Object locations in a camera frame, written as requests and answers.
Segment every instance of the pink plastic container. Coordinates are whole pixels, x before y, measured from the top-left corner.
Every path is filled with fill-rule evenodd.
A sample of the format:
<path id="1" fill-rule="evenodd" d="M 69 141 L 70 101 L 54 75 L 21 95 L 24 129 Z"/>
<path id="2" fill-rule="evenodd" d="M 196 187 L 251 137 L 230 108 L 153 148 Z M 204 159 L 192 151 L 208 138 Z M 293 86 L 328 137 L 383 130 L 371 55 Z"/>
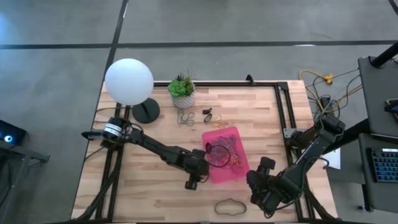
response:
<path id="1" fill-rule="evenodd" d="M 248 159 L 236 127 L 203 133 L 202 140 L 206 150 L 206 160 L 210 164 L 223 166 L 210 165 L 209 178 L 214 184 L 246 176 L 249 171 Z"/>

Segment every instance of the black lamp base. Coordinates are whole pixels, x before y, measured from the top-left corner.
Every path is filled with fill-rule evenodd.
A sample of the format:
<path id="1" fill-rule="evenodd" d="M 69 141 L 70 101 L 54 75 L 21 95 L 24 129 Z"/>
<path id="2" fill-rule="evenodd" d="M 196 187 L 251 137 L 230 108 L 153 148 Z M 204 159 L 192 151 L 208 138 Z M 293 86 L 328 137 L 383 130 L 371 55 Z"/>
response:
<path id="1" fill-rule="evenodd" d="M 154 122 L 160 114 L 159 104 L 154 99 L 148 98 L 131 110 L 134 119 L 142 124 Z"/>

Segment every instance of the gray carpet floor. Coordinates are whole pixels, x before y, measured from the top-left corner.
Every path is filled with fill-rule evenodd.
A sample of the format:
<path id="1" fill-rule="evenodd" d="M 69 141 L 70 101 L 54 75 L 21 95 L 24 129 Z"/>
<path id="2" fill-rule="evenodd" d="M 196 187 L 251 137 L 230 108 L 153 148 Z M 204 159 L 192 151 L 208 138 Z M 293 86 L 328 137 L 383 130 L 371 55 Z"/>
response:
<path id="1" fill-rule="evenodd" d="M 123 0 L 2 0 L 0 45 L 110 44 Z M 166 47 L 117 49 L 114 59 L 144 62 L 155 80 L 189 69 L 198 80 L 296 80 L 299 71 L 340 73 L 359 57 L 388 48 L 398 16 L 387 0 L 130 0 L 119 43 L 353 41 L 330 46 Z M 357 40 L 374 41 L 358 45 Z M 51 155 L 32 169 L 6 223 L 68 220 L 109 49 L 1 49 L 0 119 L 26 129 L 24 146 Z M 335 96 L 358 72 L 317 85 Z M 305 75 L 307 85 L 313 75 Z M 340 119 L 348 127 L 366 118 L 362 91 L 349 97 Z M 394 223 L 398 215 L 364 213 L 361 186 L 328 171 L 340 218 Z"/>

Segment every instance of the wooden table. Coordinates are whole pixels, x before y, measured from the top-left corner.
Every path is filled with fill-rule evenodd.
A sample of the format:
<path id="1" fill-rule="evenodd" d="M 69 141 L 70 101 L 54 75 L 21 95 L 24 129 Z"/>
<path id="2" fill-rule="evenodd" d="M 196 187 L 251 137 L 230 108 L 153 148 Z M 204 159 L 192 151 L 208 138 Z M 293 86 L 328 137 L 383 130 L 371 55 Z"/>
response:
<path id="1" fill-rule="evenodd" d="M 298 128 L 312 126 L 312 114 L 302 81 L 288 81 L 290 97 Z M 155 87 L 151 98 L 160 106 L 159 118 L 142 125 L 147 135 L 170 146 L 185 149 L 203 149 L 201 135 L 215 129 L 204 123 L 201 111 L 213 108 L 213 115 L 222 115 L 222 122 L 236 126 L 251 169 L 256 169 L 262 156 L 276 161 L 271 174 L 276 175 L 287 167 L 275 91 L 271 87 L 196 87 L 195 106 L 185 112 L 194 112 L 195 124 L 189 127 L 177 123 L 177 109 L 173 106 L 166 87 Z M 105 87 L 101 91 L 98 109 L 114 107 L 116 102 Z M 285 107 L 285 118 L 289 116 Z M 96 120 L 107 121 L 114 110 L 100 111 Z M 94 128 L 104 124 L 95 123 Z M 88 154 L 99 148 L 100 141 L 92 141 Z M 167 166 L 160 158 L 140 146 L 125 145 L 114 222 L 293 222 L 297 221 L 294 205 L 279 210 L 266 220 L 262 211 L 250 203 L 251 190 L 245 179 L 212 184 L 198 184 L 196 191 L 185 190 L 188 174 Z M 89 158 L 83 167 L 72 217 L 78 217 L 98 193 L 101 184 L 106 150 Z M 308 181 L 320 203 L 336 216 L 326 171 L 318 161 L 308 173 Z M 245 214 L 235 217 L 217 215 L 216 202 L 233 198 L 246 204 Z"/>

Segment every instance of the keyboard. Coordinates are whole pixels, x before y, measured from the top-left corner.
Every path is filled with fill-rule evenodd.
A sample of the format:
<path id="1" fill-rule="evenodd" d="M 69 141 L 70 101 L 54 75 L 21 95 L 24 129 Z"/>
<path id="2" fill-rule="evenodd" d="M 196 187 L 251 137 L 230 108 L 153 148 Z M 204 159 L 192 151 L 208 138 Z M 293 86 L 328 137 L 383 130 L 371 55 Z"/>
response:
<path id="1" fill-rule="evenodd" d="M 398 149 L 369 148 L 375 182 L 398 183 Z"/>

